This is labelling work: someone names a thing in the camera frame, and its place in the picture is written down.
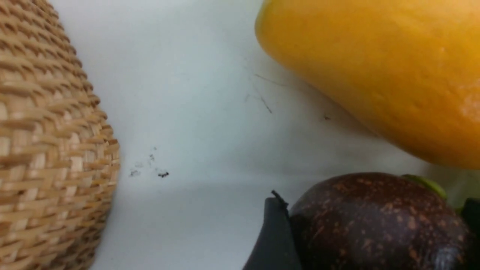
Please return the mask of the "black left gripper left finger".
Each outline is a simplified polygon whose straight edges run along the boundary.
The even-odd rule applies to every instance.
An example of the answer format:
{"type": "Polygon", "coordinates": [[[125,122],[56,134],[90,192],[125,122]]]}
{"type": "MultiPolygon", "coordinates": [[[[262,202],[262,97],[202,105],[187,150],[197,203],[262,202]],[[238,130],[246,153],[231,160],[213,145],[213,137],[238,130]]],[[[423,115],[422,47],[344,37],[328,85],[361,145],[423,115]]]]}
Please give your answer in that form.
{"type": "Polygon", "coordinates": [[[301,270],[290,228],[288,203],[273,190],[264,202],[264,218],[244,270],[301,270]]]}

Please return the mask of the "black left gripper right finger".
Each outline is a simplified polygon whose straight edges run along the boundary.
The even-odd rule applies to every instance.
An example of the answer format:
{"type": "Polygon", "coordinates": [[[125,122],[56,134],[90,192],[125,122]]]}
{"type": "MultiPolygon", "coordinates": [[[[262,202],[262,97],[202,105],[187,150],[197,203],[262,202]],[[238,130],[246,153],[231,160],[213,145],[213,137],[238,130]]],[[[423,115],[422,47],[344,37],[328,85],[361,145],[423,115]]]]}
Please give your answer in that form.
{"type": "Polygon", "coordinates": [[[460,212],[472,233],[472,244],[468,251],[468,269],[480,269],[480,200],[467,198],[460,212]]]}

